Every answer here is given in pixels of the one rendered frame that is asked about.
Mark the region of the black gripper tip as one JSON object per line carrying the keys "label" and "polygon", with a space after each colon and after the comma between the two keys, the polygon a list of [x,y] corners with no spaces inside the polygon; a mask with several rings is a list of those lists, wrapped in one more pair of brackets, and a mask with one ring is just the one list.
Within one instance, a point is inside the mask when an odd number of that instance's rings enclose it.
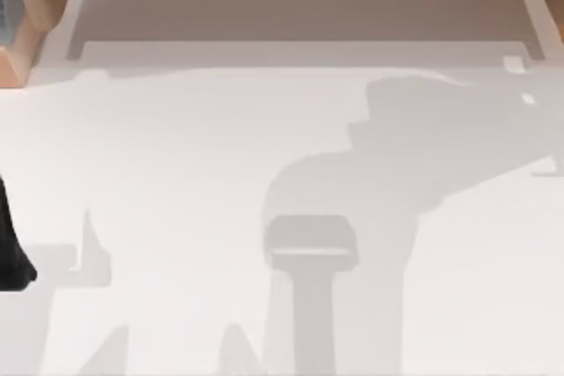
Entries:
{"label": "black gripper tip", "polygon": [[0,291],[23,291],[37,276],[36,268],[19,243],[0,176]]}

